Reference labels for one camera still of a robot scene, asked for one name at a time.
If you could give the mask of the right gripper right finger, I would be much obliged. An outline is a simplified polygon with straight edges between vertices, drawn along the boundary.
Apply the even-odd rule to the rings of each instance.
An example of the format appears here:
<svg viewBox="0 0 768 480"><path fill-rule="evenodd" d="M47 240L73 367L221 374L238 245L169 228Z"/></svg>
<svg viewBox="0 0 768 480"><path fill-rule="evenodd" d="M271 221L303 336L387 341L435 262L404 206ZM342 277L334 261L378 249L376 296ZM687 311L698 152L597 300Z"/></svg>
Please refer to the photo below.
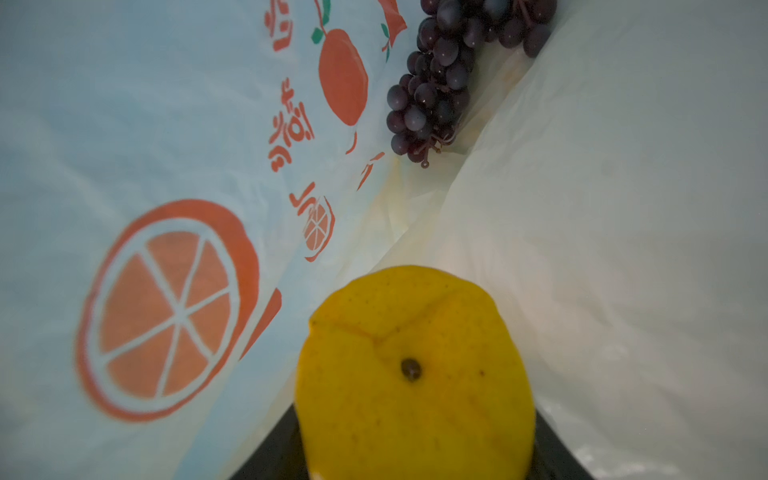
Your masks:
<svg viewBox="0 0 768 480"><path fill-rule="evenodd" d="M534 450L526 480L594 480L539 411L536 411Z"/></svg>

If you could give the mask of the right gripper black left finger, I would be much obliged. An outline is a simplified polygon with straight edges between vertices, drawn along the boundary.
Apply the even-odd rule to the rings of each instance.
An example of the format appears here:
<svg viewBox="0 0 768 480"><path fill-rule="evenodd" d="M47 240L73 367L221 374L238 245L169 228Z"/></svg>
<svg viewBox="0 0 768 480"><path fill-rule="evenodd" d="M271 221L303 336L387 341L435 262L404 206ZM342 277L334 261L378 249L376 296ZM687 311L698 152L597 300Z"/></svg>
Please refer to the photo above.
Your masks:
<svg viewBox="0 0 768 480"><path fill-rule="evenodd" d="M282 415L232 480L309 480L301 431L294 405Z"/></svg>

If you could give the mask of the yellow bell pepper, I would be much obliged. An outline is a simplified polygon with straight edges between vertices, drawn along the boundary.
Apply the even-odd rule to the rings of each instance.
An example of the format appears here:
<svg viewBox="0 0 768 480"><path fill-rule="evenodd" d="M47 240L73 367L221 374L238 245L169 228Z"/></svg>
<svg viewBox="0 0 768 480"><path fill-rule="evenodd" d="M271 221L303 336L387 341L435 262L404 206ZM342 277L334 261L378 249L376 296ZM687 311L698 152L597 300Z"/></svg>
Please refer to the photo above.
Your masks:
<svg viewBox="0 0 768 480"><path fill-rule="evenodd" d="M312 314L294 406L313 479L523 479L536 412L492 297L421 266L350 282Z"/></svg>

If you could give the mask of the translucent printed plastic bag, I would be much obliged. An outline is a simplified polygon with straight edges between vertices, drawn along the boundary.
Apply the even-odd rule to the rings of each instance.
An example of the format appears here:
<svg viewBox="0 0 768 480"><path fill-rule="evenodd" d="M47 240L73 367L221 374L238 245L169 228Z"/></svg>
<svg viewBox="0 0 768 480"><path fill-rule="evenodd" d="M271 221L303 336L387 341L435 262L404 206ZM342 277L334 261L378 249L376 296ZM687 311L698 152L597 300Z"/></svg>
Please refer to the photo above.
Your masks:
<svg viewBox="0 0 768 480"><path fill-rule="evenodd" d="M391 150L417 1L1 5L1 475L228 479L316 309L494 300L594 479L767 475L767 5L562 1Z"/></svg>

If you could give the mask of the dark purple grape bunch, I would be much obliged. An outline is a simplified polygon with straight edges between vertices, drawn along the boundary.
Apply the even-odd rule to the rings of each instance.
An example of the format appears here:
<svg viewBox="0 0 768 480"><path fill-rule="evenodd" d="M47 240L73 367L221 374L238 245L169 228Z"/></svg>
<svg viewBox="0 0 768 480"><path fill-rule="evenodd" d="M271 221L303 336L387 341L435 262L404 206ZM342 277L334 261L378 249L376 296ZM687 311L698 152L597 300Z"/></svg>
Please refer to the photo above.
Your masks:
<svg viewBox="0 0 768 480"><path fill-rule="evenodd" d="M497 42L536 58L551 37L558 6L557 0L423 1L417 49L386 96L393 153L427 168L429 155L457 136L477 51Z"/></svg>

